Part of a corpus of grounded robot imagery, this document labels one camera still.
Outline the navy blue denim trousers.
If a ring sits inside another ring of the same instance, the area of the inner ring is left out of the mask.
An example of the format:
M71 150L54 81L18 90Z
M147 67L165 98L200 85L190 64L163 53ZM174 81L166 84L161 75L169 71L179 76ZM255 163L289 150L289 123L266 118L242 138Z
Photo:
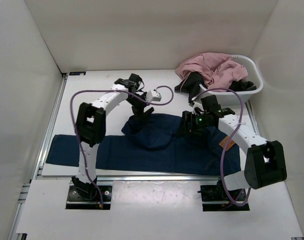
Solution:
M153 113L140 122L131 116L122 135L107 135L97 150L96 168L218 176L228 136L214 126L184 134L181 117Z

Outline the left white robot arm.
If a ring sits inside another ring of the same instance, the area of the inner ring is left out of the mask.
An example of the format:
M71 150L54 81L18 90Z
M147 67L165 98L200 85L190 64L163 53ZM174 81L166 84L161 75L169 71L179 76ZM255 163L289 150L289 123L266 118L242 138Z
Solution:
M74 121L74 130L79 143L79 166L72 183L78 194L85 200L95 199L100 190L97 185L97 151L99 144L106 135L106 118L121 102L127 101L132 105L135 115L143 115L147 102L154 98L160 100L161 95L156 90L142 91L143 80L132 73L128 79L119 78L113 86L99 99L91 103L83 102L78 109Z

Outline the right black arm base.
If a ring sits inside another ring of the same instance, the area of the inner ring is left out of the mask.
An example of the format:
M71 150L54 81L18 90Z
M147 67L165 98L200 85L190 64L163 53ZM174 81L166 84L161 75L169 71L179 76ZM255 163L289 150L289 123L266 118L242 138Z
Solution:
M201 196L203 212L246 212L250 206L246 203L237 206L231 202L226 195L222 182L219 180L216 185L200 185L197 191Z

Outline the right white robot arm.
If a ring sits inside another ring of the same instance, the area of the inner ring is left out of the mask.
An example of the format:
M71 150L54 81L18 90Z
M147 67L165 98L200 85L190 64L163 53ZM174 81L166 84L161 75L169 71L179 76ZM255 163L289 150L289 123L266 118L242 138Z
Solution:
M254 190L283 182L287 169L282 144L257 135L241 122L241 116L229 107L222 108L215 95L195 103L192 111L183 111L181 124L185 134L201 134L205 127L215 127L230 137L245 153L245 167L224 175L216 193L222 200L230 199L237 189Z

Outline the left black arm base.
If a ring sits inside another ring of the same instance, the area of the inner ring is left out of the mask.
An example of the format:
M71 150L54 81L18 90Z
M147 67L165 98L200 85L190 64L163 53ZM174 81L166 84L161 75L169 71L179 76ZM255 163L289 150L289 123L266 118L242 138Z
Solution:
M112 185L98 185L99 190L93 185L88 192L82 191L72 181L66 198L65 208L67 210L110 210L113 196Z

